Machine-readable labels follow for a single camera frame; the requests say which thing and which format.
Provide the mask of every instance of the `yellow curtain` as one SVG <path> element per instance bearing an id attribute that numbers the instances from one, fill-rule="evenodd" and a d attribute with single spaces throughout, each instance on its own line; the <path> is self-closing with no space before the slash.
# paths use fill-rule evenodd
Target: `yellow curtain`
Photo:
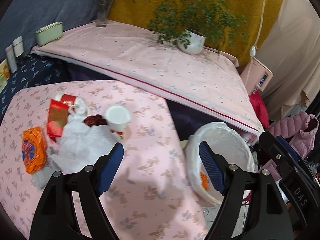
<path id="1" fill-rule="evenodd" d="M 114 21 L 147 28 L 152 18 L 152 13 L 159 1 L 161 0 L 152 0 L 151 2 L 136 0 L 134 3 L 132 0 L 115 0 L 108 18 Z M 230 12 L 245 15 L 249 39 L 247 44 L 243 44 L 242 38 L 238 36 L 231 50 L 227 44 L 223 46 L 221 50 L 236 56 L 239 59 L 239 64 L 244 65 L 249 61 L 249 49 L 257 38 L 263 0 L 226 0 L 226 2 Z M 277 19 L 282 2 L 283 0 L 266 0 L 263 27 L 257 45 L 258 48 L 268 36 L 271 27 Z"/>

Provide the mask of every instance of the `pink puffer jacket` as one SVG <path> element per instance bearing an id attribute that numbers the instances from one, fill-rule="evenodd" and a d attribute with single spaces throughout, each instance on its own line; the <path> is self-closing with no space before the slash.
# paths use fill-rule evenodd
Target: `pink puffer jacket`
<path id="1" fill-rule="evenodd" d="M 305 158 L 313 150 L 318 126 L 319 122 L 313 114 L 301 112 L 281 119 L 270 127 L 269 132 L 274 137 L 282 136 L 302 158 Z M 263 169 L 269 170 L 275 181 L 281 179 L 273 160 L 268 161 L 258 172 Z"/>

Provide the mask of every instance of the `red pillow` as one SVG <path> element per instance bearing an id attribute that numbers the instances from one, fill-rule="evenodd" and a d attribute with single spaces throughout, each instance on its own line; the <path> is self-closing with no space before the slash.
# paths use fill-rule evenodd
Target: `red pillow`
<path id="1" fill-rule="evenodd" d="M 255 94 L 252 93 L 249 96 L 250 103 L 257 115 L 257 118 L 261 122 L 262 126 L 267 129 L 269 128 L 269 116 L 266 105 L 264 104 L 261 95 L 257 91 Z"/>

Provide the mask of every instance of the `white electrical cable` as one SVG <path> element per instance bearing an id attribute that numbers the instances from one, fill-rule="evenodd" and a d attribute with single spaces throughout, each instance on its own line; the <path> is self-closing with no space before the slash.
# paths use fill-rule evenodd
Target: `white electrical cable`
<path id="1" fill-rule="evenodd" d="M 262 3 L 262 11 L 261 11 L 261 19 L 260 19 L 260 26 L 259 26 L 259 30 L 258 30 L 257 39 L 256 39 L 254 45 L 250 48 L 250 56 L 251 56 L 251 57 L 255 57 L 255 55 L 256 55 L 256 48 L 257 48 L 258 40 L 259 40 L 259 38 L 260 38 L 261 29 L 262 29 L 262 24 L 263 24 L 263 15 L 264 15 L 265 5 L 266 5 L 266 0 L 263 0 L 263 3 Z M 248 83 L 248 79 L 249 79 L 249 74 L 250 74 L 251 67 L 252 67 L 252 59 L 251 59 L 251 63 L 250 63 L 250 66 L 249 66 L 248 73 L 247 73 L 247 78 L 246 78 L 245 83 L 244 83 L 245 86 L 246 86 L 247 83 Z"/>

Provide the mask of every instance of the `silver bolt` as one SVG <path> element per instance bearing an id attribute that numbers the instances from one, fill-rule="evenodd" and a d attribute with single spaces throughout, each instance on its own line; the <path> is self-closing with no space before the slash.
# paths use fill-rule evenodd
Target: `silver bolt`
<path id="1" fill-rule="evenodd" d="M 86 172 L 90 172 L 90 171 L 93 170 L 93 166 L 92 166 L 92 165 L 85 166 L 85 167 L 84 167 L 84 170 L 85 170 Z"/>
<path id="2" fill-rule="evenodd" d="M 61 175 L 61 172 L 60 172 L 60 171 L 55 171 L 55 172 L 53 173 L 53 176 L 54 176 L 55 178 L 59 177 L 60 175 Z"/>
<path id="3" fill-rule="evenodd" d="M 270 171 L 264 169 L 264 170 L 262 170 L 262 174 L 265 176 L 268 176 L 268 175 L 270 175 Z"/>
<path id="4" fill-rule="evenodd" d="M 238 166 L 235 165 L 235 164 L 230 164 L 229 165 L 229 169 L 232 170 L 232 171 L 236 171 L 238 169 Z"/>

